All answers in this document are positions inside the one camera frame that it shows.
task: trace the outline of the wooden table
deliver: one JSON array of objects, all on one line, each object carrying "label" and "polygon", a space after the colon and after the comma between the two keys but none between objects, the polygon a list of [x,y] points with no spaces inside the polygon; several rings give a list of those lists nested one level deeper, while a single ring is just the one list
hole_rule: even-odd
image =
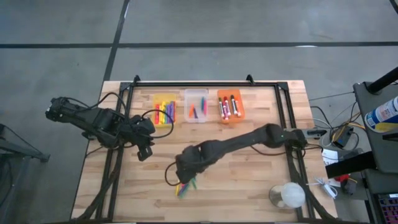
[{"label": "wooden table", "polygon": [[[304,82],[297,80],[288,81],[288,83],[297,127],[313,128],[314,123]],[[119,84],[120,82],[104,82],[101,97],[109,92],[118,93]],[[175,93],[178,95],[177,124],[170,136],[155,139],[155,146],[152,147],[154,154],[144,162],[138,161],[136,147],[124,151],[114,221],[296,221],[294,210],[276,208],[271,204],[268,195],[272,186],[290,182],[286,155],[262,156],[249,147],[225,155],[204,173],[197,175],[198,189],[190,189],[184,199],[178,199],[175,196],[175,188],[165,183],[164,170],[174,161],[174,156],[180,154],[185,147],[209,139],[223,140],[235,137],[266,123],[280,123],[275,91],[271,87],[239,88],[246,119],[234,125],[220,124],[216,97],[217,90],[220,88],[207,88],[209,90],[208,121],[202,124],[187,123],[183,117],[184,89],[186,88],[135,87],[131,116],[152,109],[153,94]],[[100,107],[115,109],[116,97],[110,96],[100,104]],[[285,117],[288,118],[285,102],[284,111]],[[154,135],[167,131],[167,128],[159,128]],[[98,142],[91,142],[88,152],[98,146]],[[256,147],[264,152],[284,151],[284,148],[268,149],[262,145]],[[72,217],[82,214],[98,193],[105,158],[105,149],[86,158]],[[304,159],[308,181],[313,182],[314,177],[327,177],[320,150],[308,150]],[[169,179],[170,182],[177,181],[175,167],[169,170]],[[327,197],[319,186],[311,186],[311,188],[328,212],[336,216],[333,199]],[[108,211],[108,202],[105,200],[104,216]]]}]

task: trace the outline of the orange bin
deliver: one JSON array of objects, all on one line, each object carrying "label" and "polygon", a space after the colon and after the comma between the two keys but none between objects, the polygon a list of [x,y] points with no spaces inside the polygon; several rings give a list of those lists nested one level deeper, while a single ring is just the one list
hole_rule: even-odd
[{"label": "orange bin", "polygon": [[[241,113],[241,116],[237,116],[234,114],[233,106],[232,106],[232,100],[231,100],[231,95],[234,96],[236,106],[238,107],[238,111]],[[228,99],[228,106],[229,110],[231,112],[231,116],[228,117],[227,119],[224,119],[221,117],[221,122],[223,124],[229,124],[229,123],[238,123],[241,122],[244,119],[244,108],[243,108],[243,103],[242,103],[242,97],[241,97],[241,92],[239,90],[218,90],[217,91],[217,96],[221,98],[224,104],[224,97],[227,97]]]}]

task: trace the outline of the gray floor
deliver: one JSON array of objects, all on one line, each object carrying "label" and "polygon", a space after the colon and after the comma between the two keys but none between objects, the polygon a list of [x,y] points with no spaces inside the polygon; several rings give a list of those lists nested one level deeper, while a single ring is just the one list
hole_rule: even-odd
[{"label": "gray floor", "polygon": [[[0,44],[111,43],[123,0],[0,2]],[[131,0],[121,42],[397,41],[388,0]],[[87,141],[44,116],[51,98],[98,100],[110,49],[0,49],[0,122],[51,153],[32,161],[16,223],[69,218]],[[352,91],[397,66],[398,47],[119,49],[111,80],[305,80],[309,98]],[[312,101],[332,119],[353,95]],[[318,111],[314,116],[322,118]],[[333,124],[347,119],[349,111]],[[366,136],[359,147],[370,150]],[[339,216],[362,220],[362,202],[336,201]]]}]

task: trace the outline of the spray can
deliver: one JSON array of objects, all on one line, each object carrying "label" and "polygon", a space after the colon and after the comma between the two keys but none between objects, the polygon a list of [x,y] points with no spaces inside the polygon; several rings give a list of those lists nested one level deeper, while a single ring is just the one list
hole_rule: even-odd
[{"label": "spray can", "polygon": [[365,115],[365,124],[377,133],[398,128],[398,96]]}]

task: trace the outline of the black metal frame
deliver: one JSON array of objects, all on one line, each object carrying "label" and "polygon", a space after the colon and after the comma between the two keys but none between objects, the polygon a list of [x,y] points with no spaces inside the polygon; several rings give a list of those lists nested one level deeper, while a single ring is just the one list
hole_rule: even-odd
[{"label": "black metal frame", "polygon": [[[135,87],[162,87],[162,86],[169,86],[169,87],[212,87],[212,86],[217,86],[217,87],[223,87],[223,86],[235,86],[235,87],[273,87],[275,90],[275,98],[277,102],[277,108],[278,108],[278,113],[279,113],[279,118],[280,118],[280,125],[283,128],[287,128],[285,116],[284,116],[284,106],[282,104],[282,97],[280,92],[283,91],[286,99],[286,107],[287,111],[289,114],[289,119],[290,119],[290,125],[292,128],[296,128],[296,123],[295,123],[295,117],[294,117],[294,111],[293,111],[293,106],[292,106],[292,100],[290,98],[290,92],[289,92],[289,86],[287,82],[254,82],[253,78],[251,75],[248,75],[246,78],[246,81],[242,82],[227,82],[227,81],[216,81],[216,82],[140,82],[140,78],[136,76],[134,78],[133,82],[122,82],[120,83],[119,87],[119,96],[123,98],[124,93],[126,90],[128,90],[128,96],[127,96],[127,113],[130,112],[130,107],[132,103],[132,94],[134,91]],[[118,101],[116,105],[116,111],[120,111],[121,109],[121,102]],[[121,147],[119,150],[117,150],[117,158],[116,158],[116,163],[114,166],[114,170],[112,171],[111,174],[109,174],[109,171],[111,169],[111,161],[112,161],[112,156],[114,153],[114,150],[108,150],[108,153],[106,155],[106,160],[105,160],[105,165],[104,165],[104,172],[103,172],[103,179],[101,183],[101,188],[94,199],[94,201],[91,203],[91,205],[88,207],[87,210],[89,210],[88,213],[80,216],[77,219],[72,219],[70,220],[73,223],[104,223],[104,222],[111,222],[113,220],[113,215],[114,215],[114,207],[116,204],[116,196],[117,196],[117,191],[118,191],[118,182],[119,182],[119,174],[121,171],[121,165],[122,165],[122,158],[123,158],[123,152],[124,148]],[[307,179],[307,173],[305,170],[305,165],[304,165],[304,159],[301,154],[297,154],[297,160],[298,160],[298,168],[299,168],[299,174],[303,178],[303,180],[308,183]],[[293,157],[291,153],[287,153],[287,164],[289,167],[289,174],[290,178],[292,181],[297,181],[293,178],[293,171],[296,169],[293,163]],[[111,197],[109,200],[109,208],[108,208],[108,214],[106,218],[103,218],[103,204],[104,204],[104,197],[105,193],[109,190],[110,186],[112,185],[112,190],[111,190]],[[307,203],[307,208],[308,208],[308,216],[309,218],[304,218],[303,217],[303,211],[302,208],[296,208],[296,214],[297,214],[297,220],[313,220],[315,222],[319,222],[315,218],[315,212],[314,212],[314,207],[312,206],[311,201],[306,198],[306,203]],[[94,210],[96,210],[95,214],[95,219],[90,219],[92,216]]]}]

